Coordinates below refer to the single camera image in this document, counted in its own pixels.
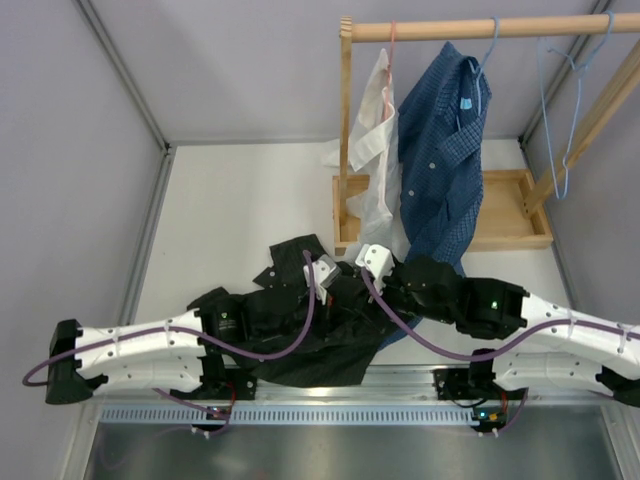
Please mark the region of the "black pinstripe shirt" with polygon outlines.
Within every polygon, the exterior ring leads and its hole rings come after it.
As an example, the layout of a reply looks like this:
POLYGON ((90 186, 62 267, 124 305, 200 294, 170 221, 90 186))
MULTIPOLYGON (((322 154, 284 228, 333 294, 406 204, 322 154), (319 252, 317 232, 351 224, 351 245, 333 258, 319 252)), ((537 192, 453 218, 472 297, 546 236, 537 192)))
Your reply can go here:
MULTIPOLYGON (((188 304, 210 336, 231 346, 235 363, 250 375, 289 387, 357 385, 374 356, 403 339, 405 332, 373 301, 375 325, 324 325, 318 299, 309 297, 305 258, 326 253, 314 234, 270 246, 271 264, 253 280, 249 293, 214 288, 188 304)), ((339 277, 362 280, 358 268, 340 261, 339 277)))

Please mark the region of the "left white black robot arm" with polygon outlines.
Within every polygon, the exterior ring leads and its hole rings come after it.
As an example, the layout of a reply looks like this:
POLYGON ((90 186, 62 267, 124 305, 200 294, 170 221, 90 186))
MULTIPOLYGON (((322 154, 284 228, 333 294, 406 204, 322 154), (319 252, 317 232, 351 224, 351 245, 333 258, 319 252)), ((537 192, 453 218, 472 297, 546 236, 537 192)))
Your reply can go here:
POLYGON ((245 378, 294 388, 358 385, 390 325, 364 283, 345 275, 320 294, 298 274, 258 290, 215 288, 178 316, 146 325, 56 326, 45 401, 80 403, 121 390, 159 389, 180 399, 223 397, 245 378))

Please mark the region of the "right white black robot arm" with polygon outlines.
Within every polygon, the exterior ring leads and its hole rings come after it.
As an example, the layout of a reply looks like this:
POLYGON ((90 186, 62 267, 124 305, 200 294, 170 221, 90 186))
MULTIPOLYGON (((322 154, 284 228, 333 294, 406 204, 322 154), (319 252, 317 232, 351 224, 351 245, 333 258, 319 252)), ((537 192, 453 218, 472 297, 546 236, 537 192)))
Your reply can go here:
POLYGON ((537 386, 586 390, 627 406, 639 404, 639 328, 547 301, 493 278, 462 277, 428 257, 397 264, 386 257, 365 267, 371 295, 404 334, 427 350, 466 362, 468 390, 487 397, 537 386), (403 320, 428 318, 499 347, 463 354, 447 350, 403 320))

